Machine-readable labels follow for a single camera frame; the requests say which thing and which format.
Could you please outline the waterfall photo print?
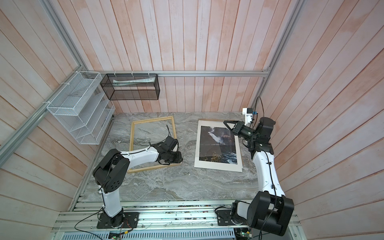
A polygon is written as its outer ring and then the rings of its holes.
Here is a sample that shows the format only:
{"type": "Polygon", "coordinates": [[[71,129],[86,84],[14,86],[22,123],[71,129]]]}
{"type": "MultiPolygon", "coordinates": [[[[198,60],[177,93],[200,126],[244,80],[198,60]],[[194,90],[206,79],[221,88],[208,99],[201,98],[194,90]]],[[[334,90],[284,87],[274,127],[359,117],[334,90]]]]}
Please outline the waterfall photo print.
{"type": "Polygon", "coordinates": [[[221,121],[198,121],[194,167],[241,173],[239,138],[221,121]]]}

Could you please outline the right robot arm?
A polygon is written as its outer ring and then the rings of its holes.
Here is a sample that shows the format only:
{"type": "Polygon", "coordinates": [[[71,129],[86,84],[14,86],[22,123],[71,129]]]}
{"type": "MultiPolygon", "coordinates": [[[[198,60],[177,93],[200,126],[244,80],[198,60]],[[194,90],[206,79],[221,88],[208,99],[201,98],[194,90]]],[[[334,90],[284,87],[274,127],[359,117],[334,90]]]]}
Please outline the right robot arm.
{"type": "Polygon", "coordinates": [[[259,191],[247,203],[236,200],[231,206],[231,220],[236,224],[247,224],[252,229],[283,236],[286,233],[295,205],[287,198],[280,186],[275,168],[275,157],[271,134],[276,122],[262,117],[255,129],[243,121],[224,121],[224,125],[235,135],[247,142],[248,151],[256,166],[259,191]]]}

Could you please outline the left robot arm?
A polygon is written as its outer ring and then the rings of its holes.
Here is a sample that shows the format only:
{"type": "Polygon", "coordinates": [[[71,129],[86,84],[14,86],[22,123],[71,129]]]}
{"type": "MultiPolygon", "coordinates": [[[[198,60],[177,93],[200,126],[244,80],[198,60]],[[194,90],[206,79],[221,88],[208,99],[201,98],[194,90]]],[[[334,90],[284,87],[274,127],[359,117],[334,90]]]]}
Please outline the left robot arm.
{"type": "Polygon", "coordinates": [[[171,136],[140,150],[130,152],[110,150],[93,170],[93,177],[103,198],[102,215],[113,228],[123,224],[124,210],[120,202],[119,189],[128,170],[146,163],[168,166],[182,161],[179,142],[171,136]]]}

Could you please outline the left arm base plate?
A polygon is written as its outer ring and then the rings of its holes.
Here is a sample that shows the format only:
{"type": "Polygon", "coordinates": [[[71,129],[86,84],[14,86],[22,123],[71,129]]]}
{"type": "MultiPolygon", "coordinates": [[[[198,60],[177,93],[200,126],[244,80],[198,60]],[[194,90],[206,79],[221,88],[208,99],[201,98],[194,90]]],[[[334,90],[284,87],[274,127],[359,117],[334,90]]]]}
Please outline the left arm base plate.
{"type": "Polygon", "coordinates": [[[102,212],[98,217],[97,229],[134,229],[138,225],[139,215],[139,212],[120,212],[111,218],[102,212]]]}

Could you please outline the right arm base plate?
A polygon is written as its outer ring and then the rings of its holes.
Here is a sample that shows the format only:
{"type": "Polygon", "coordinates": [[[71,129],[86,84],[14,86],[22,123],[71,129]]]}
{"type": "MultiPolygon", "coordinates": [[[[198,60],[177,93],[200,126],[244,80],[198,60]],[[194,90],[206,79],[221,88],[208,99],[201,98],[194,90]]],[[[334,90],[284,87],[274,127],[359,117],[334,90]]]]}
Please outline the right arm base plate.
{"type": "Polygon", "coordinates": [[[217,215],[217,223],[219,226],[239,226],[246,225],[246,221],[238,221],[231,216],[231,211],[228,209],[218,209],[215,211],[217,215]]]}

